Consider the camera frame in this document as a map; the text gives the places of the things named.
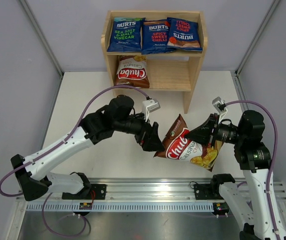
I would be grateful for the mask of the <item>Chuba cassava chips bag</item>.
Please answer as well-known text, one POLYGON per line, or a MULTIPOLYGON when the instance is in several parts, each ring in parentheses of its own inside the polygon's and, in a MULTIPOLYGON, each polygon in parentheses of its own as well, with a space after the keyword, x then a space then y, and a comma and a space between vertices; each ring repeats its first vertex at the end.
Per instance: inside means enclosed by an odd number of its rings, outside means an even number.
POLYGON ((182 115, 179 115, 162 141, 165 150, 157 151, 154 156, 189 162, 211 172, 223 142, 216 141, 214 146, 202 145, 186 139, 188 133, 187 124, 182 115))
POLYGON ((143 55, 120 55, 114 85, 150 88, 146 57, 143 55))

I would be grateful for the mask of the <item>upside-down Burts chilli bag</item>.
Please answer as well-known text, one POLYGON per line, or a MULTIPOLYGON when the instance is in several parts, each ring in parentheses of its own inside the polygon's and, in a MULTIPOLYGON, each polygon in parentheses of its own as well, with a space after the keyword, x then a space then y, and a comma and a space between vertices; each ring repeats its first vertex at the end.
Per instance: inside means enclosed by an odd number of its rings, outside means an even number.
POLYGON ((203 51, 198 34, 198 23, 180 18, 167 18, 170 24, 167 46, 185 51, 203 51))

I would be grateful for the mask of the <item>Burts spicy sweet chilli bag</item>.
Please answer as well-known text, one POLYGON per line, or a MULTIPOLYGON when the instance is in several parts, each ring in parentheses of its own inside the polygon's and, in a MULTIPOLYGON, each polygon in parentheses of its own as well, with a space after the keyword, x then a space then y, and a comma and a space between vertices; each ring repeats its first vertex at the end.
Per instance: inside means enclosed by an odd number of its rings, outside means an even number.
POLYGON ((176 51, 169 47, 170 23, 166 19, 144 21, 142 26, 142 55, 164 54, 176 51))

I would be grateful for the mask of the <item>Burts sea salt vinegar bag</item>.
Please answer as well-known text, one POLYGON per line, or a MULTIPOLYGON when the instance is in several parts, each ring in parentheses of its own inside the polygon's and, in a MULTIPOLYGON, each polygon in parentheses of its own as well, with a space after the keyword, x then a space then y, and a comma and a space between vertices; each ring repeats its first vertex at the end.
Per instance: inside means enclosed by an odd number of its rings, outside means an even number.
POLYGON ((144 21, 144 17, 115 17, 107 52, 141 52, 141 27, 144 21))

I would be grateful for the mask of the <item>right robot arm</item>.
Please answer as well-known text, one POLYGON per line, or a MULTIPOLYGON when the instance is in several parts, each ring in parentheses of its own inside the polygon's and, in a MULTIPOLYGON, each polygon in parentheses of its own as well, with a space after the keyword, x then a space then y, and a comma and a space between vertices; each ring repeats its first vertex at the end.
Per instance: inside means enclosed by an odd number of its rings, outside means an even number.
POLYGON ((214 175, 210 193, 223 198, 239 226, 242 240, 286 240, 286 229, 277 207, 272 176, 272 157, 262 142, 265 130, 262 114, 246 110, 237 126, 219 121, 211 114, 199 127, 185 137, 202 145, 213 146, 216 141, 234 145, 234 156, 243 172, 250 195, 248 205, 239 193, 234 178, 227 173, 214 175))

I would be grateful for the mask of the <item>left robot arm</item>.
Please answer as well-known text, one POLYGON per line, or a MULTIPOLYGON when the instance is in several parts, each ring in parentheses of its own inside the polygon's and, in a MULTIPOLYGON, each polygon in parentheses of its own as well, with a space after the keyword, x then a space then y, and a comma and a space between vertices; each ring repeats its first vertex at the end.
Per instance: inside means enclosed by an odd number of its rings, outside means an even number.
POLYGON ((94 188, 84 173, 53 173, 52 169, 76 153, 112 137, 114 132, 131 134, 145 152, 165 149, 158 136, 158 123, 150 123, 151 112, 160 109, 155 99, 143 102, 142 111, 134 113, 134 101, 119 95, 96 112, 86 115, 76 128, 45 149, 23 157, 11 158, 15 176, 26 201, 45 194, 61 193, 64 200, 85 200, 94 197, 94 188))

